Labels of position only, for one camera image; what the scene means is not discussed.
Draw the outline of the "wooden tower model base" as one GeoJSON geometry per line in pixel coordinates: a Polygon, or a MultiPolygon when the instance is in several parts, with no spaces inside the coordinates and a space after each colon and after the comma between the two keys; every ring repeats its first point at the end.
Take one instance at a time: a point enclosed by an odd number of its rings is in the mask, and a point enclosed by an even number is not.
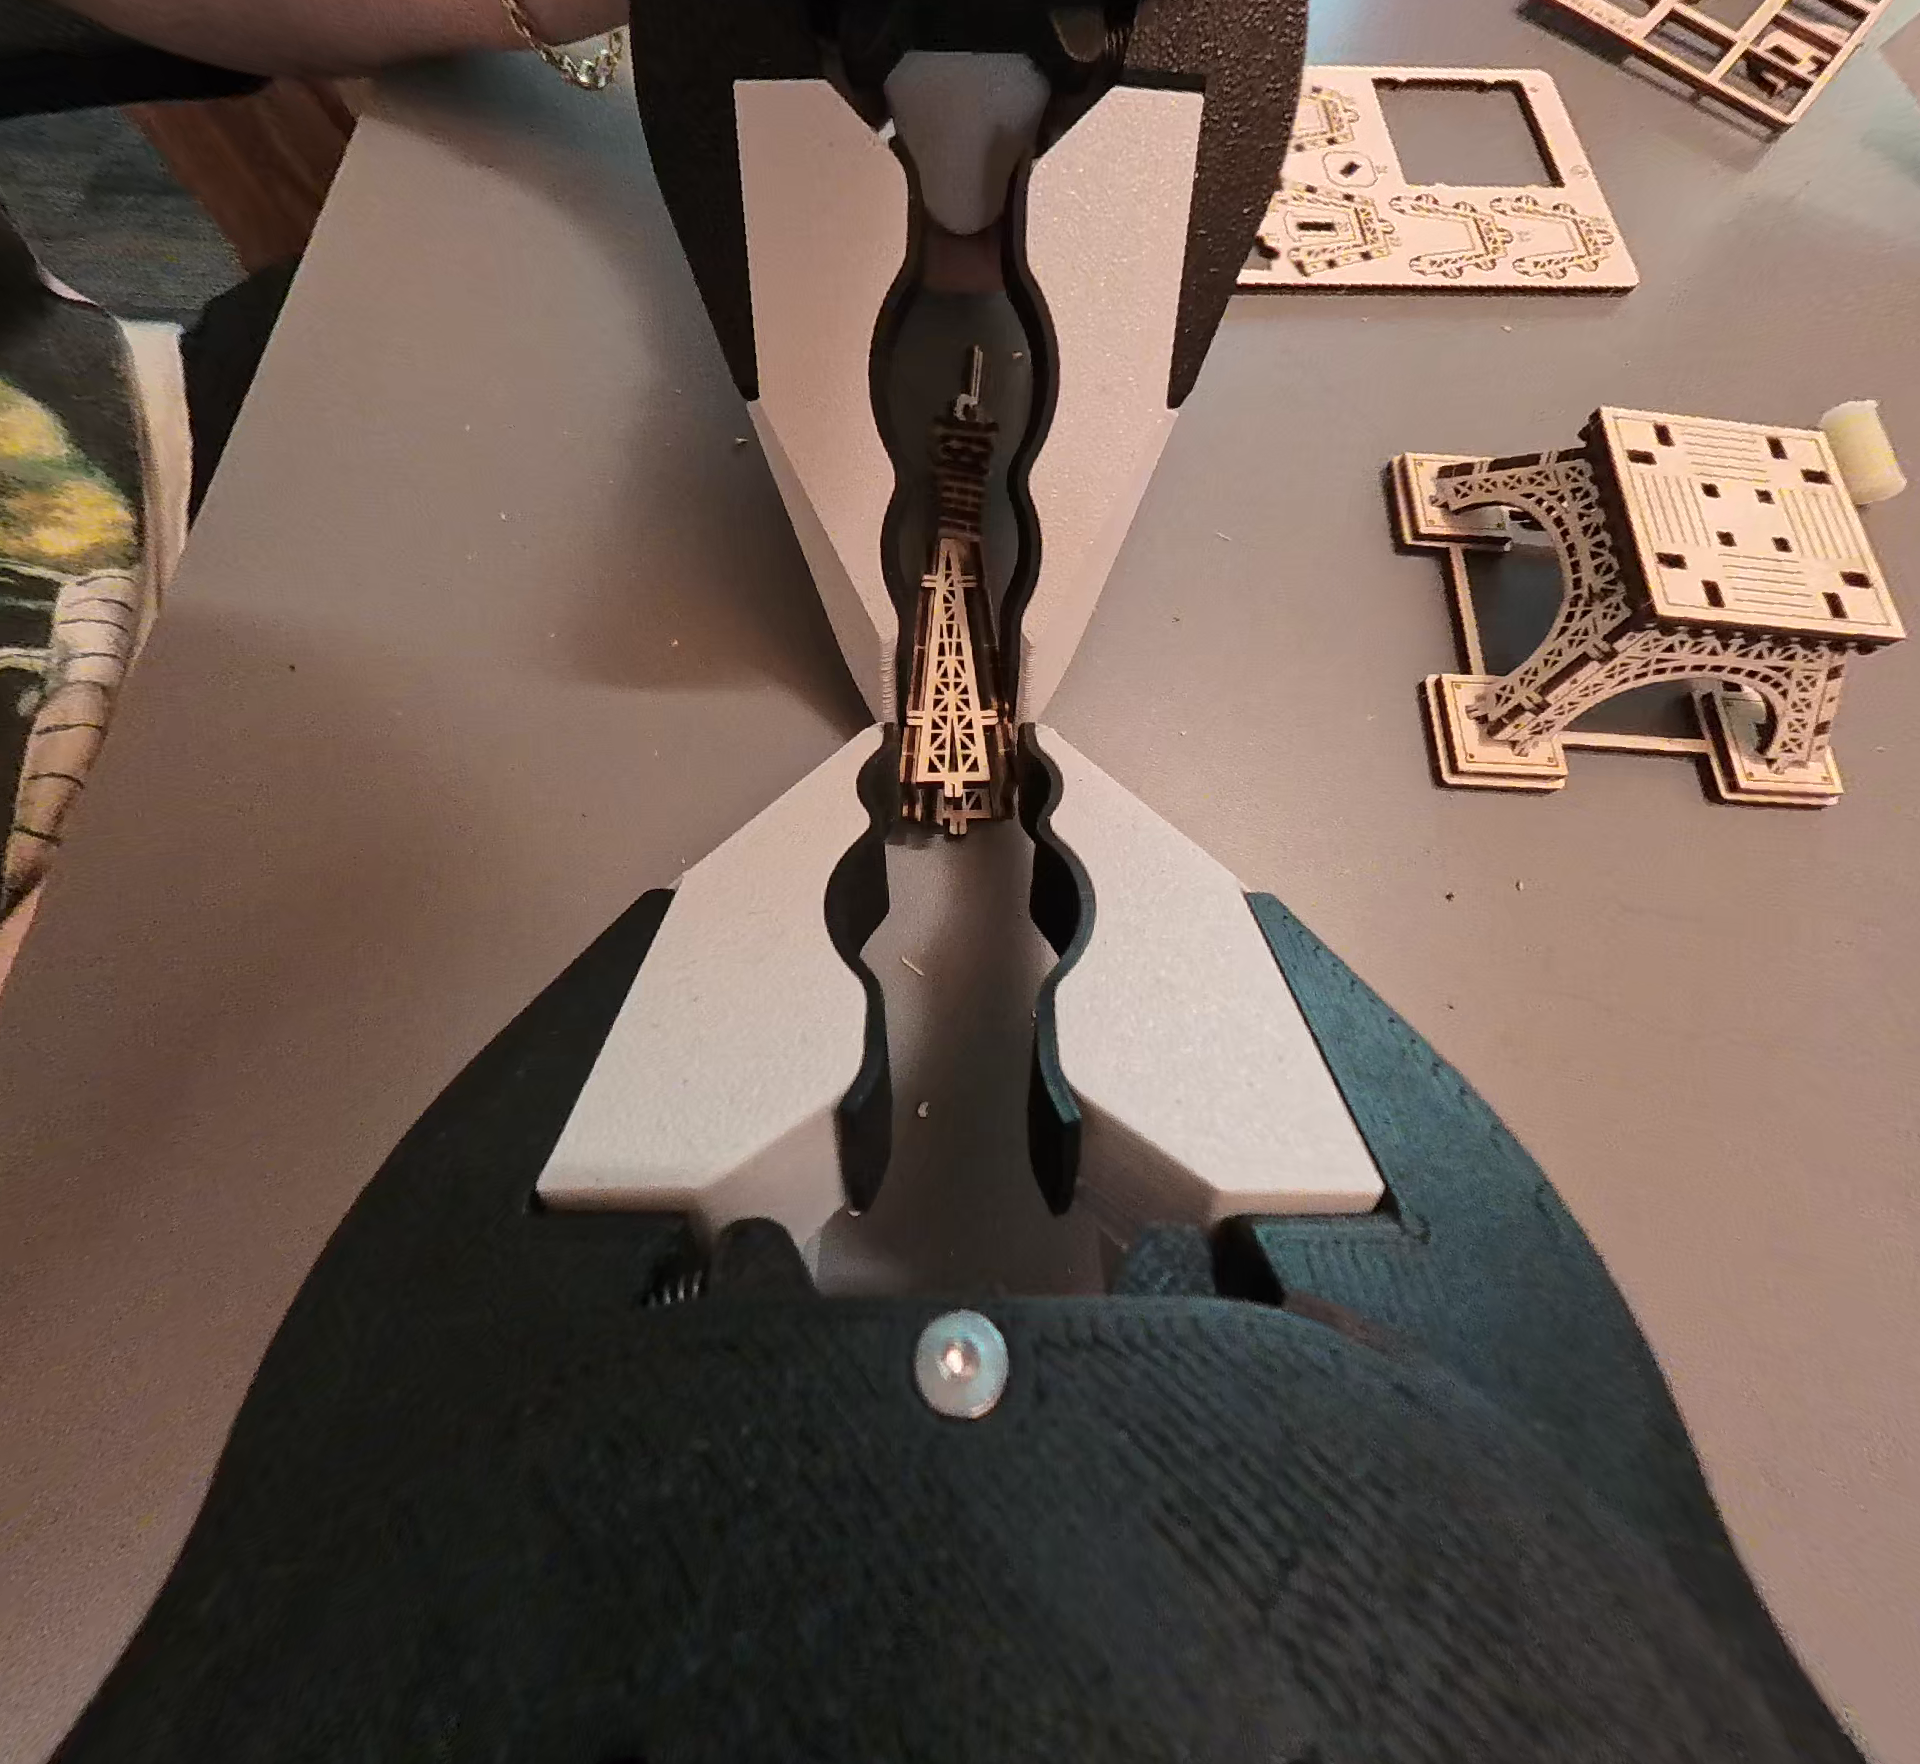
{"type": "Polygon", "coordinates": [[[1551,794],[1591,751],[1695,760],[1725,806],[1843,796],[1846,674],[1907,628],[1822,430],[1597,408],[1569,447],[1385,478],[1398,544],[1445,563],[1440,784],[1551,794]]]}

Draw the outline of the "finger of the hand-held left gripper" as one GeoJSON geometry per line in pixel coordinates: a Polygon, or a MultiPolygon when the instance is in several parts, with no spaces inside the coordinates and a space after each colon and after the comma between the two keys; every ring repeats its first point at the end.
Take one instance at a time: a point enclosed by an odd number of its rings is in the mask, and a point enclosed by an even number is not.
{"type": "Polygon", "coordinates": [[[1021,260],[1050,331],[1052,410],[1026,488],[1038,575],[1019,714],[1069,672],[1177,421],[1169,401],[1202,96],[1115,84],[1032,164],[1021,260]]]}
{"type": "Polygon", "coordinates": [[[876,723],[899,721],[899,613],[883,564],[896,464],[872,347],[914,246],[914,165],[824,79],[733,84],[756,358],[748,406],[812,584],[876,723]]]}

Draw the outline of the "wooden sheet with square hole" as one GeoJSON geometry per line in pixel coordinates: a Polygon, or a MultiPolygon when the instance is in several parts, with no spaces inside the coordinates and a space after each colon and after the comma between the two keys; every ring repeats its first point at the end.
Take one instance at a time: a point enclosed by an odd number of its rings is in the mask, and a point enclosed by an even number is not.
{"type": "Polygon", "coordinates": [[[1236,287],[1623,293],[1619,223],[1547,71],[1309,65],[1287,162],[1236,287]],[[1522,183],[1413,180],[1381,96],[1504,99],[1540,162],[1522,183]]]}

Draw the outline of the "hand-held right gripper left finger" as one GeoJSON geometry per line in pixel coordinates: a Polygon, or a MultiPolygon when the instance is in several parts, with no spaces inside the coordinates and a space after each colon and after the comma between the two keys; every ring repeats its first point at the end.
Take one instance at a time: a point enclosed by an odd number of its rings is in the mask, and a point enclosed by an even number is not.
{"type": "Polygon", "coordinates": [[[535,1185],[555,1211],[777,1223],[810,1283],[890,1160],[883,987],[899,733],[871,725],[687,868],[535,1185]]]}

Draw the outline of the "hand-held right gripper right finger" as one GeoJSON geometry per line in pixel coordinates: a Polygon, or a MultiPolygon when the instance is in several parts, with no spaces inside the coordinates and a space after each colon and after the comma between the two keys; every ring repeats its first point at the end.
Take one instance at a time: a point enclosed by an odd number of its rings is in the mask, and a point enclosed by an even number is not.
{"type": "Polygon", "coordinates": [[[1385,1199],[1239,880],[1057,729],[1021,729],[1035,991],[1026,1151],[1057,1217],[1358,1220],[1385,1199]]]}

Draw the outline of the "small white wax cylinder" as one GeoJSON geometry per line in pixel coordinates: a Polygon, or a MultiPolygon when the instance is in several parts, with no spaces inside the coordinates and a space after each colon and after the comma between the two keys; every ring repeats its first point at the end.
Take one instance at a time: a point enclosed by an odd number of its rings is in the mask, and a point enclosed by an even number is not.
{"type": "Polygon", "coordinates": [[[1851,505],[1886,505],[1907,488],[1907,475],[1886,432],[1878,401],[1845,401],[1821,413],[1816,424],[1851,505]]]}

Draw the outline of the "wooden tower model spire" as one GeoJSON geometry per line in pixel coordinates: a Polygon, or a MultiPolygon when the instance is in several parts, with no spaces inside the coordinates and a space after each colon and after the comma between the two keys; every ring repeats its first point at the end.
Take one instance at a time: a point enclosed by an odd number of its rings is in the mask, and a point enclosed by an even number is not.
{"type": "Polygon", "coordinates": [[[998,424],[985,404],[985,348],[930,430],[933,531],[919,577],[899,738],[902,817],[964,836],[1014,811],[1014,729],[1001,694],[1000,634],[984,513],[998,424]]]}

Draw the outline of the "grey desk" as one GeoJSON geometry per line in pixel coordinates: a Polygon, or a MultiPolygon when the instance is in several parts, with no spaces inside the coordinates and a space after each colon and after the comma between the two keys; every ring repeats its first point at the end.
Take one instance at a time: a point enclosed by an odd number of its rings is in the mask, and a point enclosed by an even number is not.
{"type": "MultiPolygon", "coordinates": [[[[1312,54],[1551,71],[1640,289],[1236,300],[1050,719],[1522,1139],[1818,1687],[1915,1761],[1915,639],[1849,675],[1829,808],[1605,752],[1443,790],[1381,496],[1601,404],[1876,399],[1914,471],[1915,100],[1859,51],[1755,141],[1518,3],[1310,0],[1312,54]]],[[[368,110],[4,991],[4,1761],[121,1655],[398,1134],[862,721],[633,106],[496,54],[368,110]]]]}

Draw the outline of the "person's clothing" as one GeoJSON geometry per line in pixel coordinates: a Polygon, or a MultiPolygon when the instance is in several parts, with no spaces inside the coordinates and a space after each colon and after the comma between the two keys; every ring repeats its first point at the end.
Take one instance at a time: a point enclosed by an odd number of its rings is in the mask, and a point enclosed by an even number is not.
{"type": "Polygon", "coordinates": [[[187,532],[180,329],[64,287],[1,220],[4,944],[28,919],[187,532]]]}

